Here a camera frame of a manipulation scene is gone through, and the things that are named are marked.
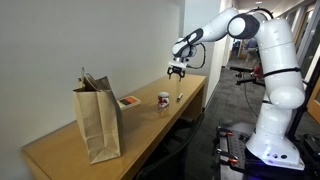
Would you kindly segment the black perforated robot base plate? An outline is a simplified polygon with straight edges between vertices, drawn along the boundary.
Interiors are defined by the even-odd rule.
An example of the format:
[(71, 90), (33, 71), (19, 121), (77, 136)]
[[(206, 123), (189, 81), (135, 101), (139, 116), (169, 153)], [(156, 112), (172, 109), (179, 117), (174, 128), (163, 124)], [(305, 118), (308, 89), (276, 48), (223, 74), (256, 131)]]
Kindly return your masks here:
[(247, 132), (220, 126), (216, 128), (216, 153), (225, 157), (225, 160), (220, 160), (220, 164), (230, 168), (226, 171), (228, 175), (239, 172), (245, 180), (320, 180), (319, 161), (310, 155), (302, 139), (295, 141), (294, 145), (305, 163), (303, 171), (267, 166), (246, 149), (245, 143), (248, 139)]

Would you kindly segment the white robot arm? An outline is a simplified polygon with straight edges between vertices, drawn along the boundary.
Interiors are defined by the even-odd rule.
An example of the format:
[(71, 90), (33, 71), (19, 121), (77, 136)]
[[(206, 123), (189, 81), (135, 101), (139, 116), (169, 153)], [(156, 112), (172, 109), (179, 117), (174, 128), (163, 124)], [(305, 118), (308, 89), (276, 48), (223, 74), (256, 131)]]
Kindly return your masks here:
[(167, 73), (183, 77), (188, 67), (186, 59), (196, 54), (198, 44), (215, 42), (226, 35), (254, 39), (262, 64), (265, 93), (246, 149), (268, 166), (304, 170), (298, 148), (285, 136), (292, 112), (305, 100), (293, 34), (286, 20), (275, 18), (264, 8), (241, 13), (230, 7), (175, 42)]

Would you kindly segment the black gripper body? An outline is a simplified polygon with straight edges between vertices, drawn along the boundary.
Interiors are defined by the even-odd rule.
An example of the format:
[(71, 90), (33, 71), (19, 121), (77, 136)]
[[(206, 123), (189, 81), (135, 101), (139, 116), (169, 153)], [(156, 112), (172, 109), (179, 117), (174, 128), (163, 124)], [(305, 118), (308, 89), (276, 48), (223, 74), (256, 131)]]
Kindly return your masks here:
[(186, 69), (186, 65), (184, 63), (175, 62), (175, 61), (170, 62), (169, 67), (172, 68), (173, 73), (178, 74), (178, 75), (180, 72), (185, 71), (185, 69)]

